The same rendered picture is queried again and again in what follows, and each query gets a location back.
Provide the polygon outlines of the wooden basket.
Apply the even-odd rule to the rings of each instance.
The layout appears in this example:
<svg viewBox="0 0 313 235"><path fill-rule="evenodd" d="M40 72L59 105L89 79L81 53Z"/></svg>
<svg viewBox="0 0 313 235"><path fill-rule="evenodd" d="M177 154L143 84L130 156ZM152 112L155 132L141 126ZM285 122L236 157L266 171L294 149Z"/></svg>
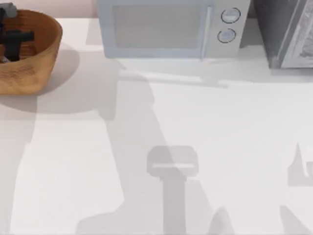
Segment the wooden basket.
<svg viewBox="0 0 313 235"><path fill-rule="evenodd" d="M17 62L0 63L0 95L30 95L42 90L51 77L63 29L56 19L33 10L19 9L3 20L3 30L34 32L34 41L23 42Z"/></svg>

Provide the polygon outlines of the pale grey rounded box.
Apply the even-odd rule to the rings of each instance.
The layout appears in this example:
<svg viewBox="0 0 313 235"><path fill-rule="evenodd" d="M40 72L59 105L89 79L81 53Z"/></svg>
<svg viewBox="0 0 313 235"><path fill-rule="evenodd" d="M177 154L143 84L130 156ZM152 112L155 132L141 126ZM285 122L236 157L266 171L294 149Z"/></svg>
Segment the pale grey rounded box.
<svg viewBox="0 0 313 235"><path fill-rule="evenodd" d="M11 3L0 3L0 16L4 18L14 18L17 16L17 8Z"/></svg>

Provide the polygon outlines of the microwave oven door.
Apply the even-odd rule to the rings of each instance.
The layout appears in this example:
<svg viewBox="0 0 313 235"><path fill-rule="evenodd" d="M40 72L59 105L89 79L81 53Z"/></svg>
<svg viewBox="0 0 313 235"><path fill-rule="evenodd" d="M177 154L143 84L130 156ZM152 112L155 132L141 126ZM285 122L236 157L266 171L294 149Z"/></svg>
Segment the microwave oven door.
<svg viewBox="0 0 313 235"><path fill-rule="evenodd" d="M96 0L108 58L203 58L211 0Z"/></svg>

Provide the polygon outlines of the microwave knob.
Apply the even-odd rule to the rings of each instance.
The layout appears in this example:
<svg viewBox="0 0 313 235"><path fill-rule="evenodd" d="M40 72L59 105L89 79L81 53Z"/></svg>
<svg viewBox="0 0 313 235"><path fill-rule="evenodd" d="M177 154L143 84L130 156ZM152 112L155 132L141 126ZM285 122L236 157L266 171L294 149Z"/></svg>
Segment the microwave knob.
<svg viewBox="0 0 313 235"><path fill-rule="evenodd" d="M219 31L219 33L217 34L217 39L222 44L228 44L234 41L236 36L237 36L236 31L231 28L228 28L228 29Z"/></svg>
<svg viewBox="0 0 313 235"><path fill-rule="evenodd" d="M221 14L221 19L224 23L233 24L239 20L240 16L241 16L240 10L238 8L233 7L224 10Z"/></svg>

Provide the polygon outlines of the pale microwave oven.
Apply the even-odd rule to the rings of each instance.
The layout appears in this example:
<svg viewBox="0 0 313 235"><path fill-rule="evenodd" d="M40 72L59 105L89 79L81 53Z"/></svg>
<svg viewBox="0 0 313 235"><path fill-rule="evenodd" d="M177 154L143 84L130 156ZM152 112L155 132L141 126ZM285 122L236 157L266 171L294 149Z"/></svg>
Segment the pale microwave oven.
<svg viewBox="0 0 313 235"><path fill-rule="evenodd" d="M209 37L206 47L206 58L229 58L238 53L241 39L246 24L247 14L251 0L211 0L211 21L209 27ZM226 24L221 19L224 10L238 8L241 16L238 21L232 24ZM236 31L237 36L234 41L228 44L222 44L217 39L217 34L221 30L231 28Z"/></svg>

